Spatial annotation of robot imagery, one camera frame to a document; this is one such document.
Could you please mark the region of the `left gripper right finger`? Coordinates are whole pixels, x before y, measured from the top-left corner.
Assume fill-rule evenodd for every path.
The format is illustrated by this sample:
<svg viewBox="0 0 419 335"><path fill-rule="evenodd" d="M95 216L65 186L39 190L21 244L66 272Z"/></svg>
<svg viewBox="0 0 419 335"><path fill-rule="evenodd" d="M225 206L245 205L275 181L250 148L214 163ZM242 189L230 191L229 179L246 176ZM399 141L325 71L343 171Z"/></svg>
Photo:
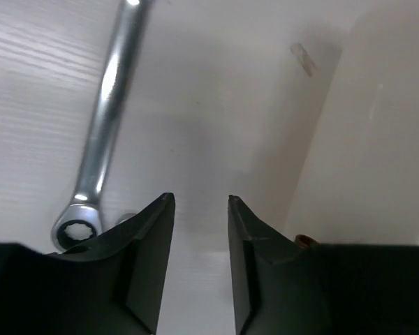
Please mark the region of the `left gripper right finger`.
<svg viewBox="0 0 419 335"><path fill-rule="evenodd" d="M419 334L419 246L301 247L228 199L237 334Z"/></svg>

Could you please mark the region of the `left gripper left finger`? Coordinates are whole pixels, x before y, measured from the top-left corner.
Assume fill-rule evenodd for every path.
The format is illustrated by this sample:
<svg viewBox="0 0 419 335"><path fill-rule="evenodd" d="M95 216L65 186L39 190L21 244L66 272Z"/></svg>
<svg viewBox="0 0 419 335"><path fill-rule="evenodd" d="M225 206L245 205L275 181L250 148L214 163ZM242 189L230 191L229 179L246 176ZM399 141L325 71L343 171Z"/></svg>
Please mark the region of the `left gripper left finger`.
<svg viewBox="0 0 419 335"><path fill-rule="evenodd" d="M175 198L65 253L0 243L0 334L155 334Z"/></svg>

